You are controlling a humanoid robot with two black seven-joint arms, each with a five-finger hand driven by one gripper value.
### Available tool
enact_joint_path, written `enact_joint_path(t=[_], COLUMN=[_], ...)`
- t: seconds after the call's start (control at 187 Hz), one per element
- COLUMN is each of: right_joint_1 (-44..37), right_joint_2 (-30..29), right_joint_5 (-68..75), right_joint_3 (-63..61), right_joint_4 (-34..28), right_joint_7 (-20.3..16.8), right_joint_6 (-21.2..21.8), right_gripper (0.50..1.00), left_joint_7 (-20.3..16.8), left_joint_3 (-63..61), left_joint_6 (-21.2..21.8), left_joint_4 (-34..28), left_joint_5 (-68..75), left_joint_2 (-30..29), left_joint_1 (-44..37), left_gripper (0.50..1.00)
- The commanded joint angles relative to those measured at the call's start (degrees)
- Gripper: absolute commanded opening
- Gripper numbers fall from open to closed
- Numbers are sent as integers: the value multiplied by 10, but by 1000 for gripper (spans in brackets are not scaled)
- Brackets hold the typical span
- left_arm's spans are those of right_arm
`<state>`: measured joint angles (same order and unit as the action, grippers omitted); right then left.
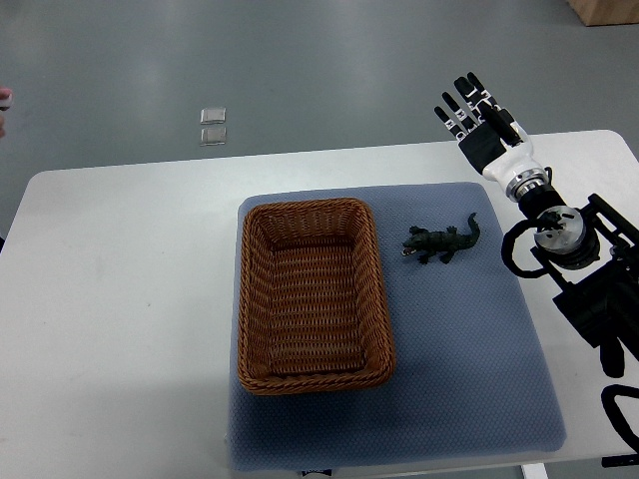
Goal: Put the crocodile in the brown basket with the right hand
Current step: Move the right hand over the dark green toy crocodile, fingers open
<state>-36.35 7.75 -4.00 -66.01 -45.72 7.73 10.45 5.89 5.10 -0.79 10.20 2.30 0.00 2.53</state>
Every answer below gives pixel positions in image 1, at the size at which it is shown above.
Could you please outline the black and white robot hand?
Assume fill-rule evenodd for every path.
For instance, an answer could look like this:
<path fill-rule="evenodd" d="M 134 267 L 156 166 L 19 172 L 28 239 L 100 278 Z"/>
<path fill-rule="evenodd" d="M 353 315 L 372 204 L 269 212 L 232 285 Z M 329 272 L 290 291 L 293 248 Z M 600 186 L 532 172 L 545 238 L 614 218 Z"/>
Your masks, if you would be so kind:
<path fill-rule="evenodd" d="M 527 133 L 478 77 L 470 72 L 457 78 L 453 86 L 463 102 L 444 92 L 445 106 L 435 107 L 434 113 L 470 165 L 485 179 L 499 184 L 514 202 L 548 185 L 549 176 L 533 159 Z"/>

